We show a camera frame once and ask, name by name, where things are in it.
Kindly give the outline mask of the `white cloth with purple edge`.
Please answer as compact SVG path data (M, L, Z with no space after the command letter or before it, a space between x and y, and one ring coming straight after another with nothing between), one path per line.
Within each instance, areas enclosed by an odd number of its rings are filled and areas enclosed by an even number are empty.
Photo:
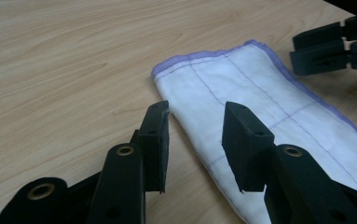
M357 128L301 84L267 45L177 55L151 73L214 183L248 224L271 224L264 196L242 193L222 148L225 105L247 106L276 144L304 148L335 181L357 190Z

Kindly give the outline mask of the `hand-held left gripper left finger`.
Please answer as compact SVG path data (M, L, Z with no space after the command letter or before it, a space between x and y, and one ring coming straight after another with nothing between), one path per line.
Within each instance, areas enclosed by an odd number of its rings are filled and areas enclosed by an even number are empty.
M145 194L166 188L168 116L168 102L152 104L131 140L108 151L87 224L145 224Z

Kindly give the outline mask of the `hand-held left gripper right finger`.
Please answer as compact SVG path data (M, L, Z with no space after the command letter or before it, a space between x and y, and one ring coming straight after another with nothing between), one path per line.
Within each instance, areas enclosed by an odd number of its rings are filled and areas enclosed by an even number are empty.
M226 103L222 146L239 190L265 193L272 224L357 224L357 190L332 180L304 148L275 145L248 107Z

